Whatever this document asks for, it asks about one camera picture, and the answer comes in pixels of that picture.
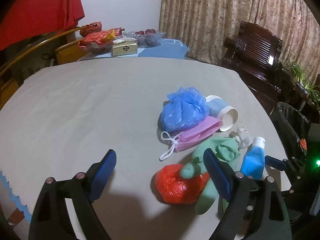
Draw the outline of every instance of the blue plastic bag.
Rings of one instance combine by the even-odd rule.
[[[209,115],[205,97],[194,87],[181,87],[167,97],[170,103],[161,114],[162,128],[167,132],[195,127]]]

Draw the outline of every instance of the green plant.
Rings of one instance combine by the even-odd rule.
[[[300,65],[296,62],[281,61],[281,63],[291,70],[293,75],[296,77],[297,82],[299,82],[308,91],[311,102],[316,106],[318,112],[320,112],[320,92],[316,90],[317,86],[310,83]]]

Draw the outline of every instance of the red apple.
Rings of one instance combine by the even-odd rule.
[[[144,31],[138,31],[138,32],[135,32],[134,34],[144,35]]]
[[[152,33],[156,33],[155,29],[147,29],[146,30],[146,34],[152,34]]]

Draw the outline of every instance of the table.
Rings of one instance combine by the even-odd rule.
[[[193,205],[161,203],[154,186],[157,171],[187,163],[195,148],[159,161],[168,149],[159,140],[159,116],[166,95],[181,86],[223,98],[238,110],[237,124],[266,139],[267,155],[286,157],[268,115],[236,72],[192,60],[122,57],[29,77],[0,111],[0,170],[32,213],[47,177],[70,179],[112,148],[116,168],[93,207],[113,240],[206,240],[219,223],[218,201],[197,216]],[[282,190],[290,188],[283,172],[269,173]]]
[[[173,39],[164,39],[161,38],[158,40],[157,45],[154,47],[139,47],[138,53],[130,54],[130,55],[123,55],[118,57],[166,57],[166,58],[176,58],[176,59],[186,59],[187,52],[189,51],[189,47],[183,44],[179,40]],[[79,59],[88,60],[94,58],[108,58],[112,57],[111,52],[94,55],[93,53],[89,53]]]

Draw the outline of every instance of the white mask strap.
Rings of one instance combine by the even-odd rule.
[[[163,138],[163,134],[166,134],[168,136],[168,138]],[[178,135],[176,135],[175,137],[171,137],[170,134],[166,131],[163,131],[161,133],[161,139],[164,141],[172,141],[172,145],[169,148],[169,150],[167,150],[164,154],[162,154],[159,158],[160,161],[164,161],[166,158],[168,158],[174,151],[175,147],[178,144],[178,141],[176,140],[176,138],[180,135],[180,133]]]

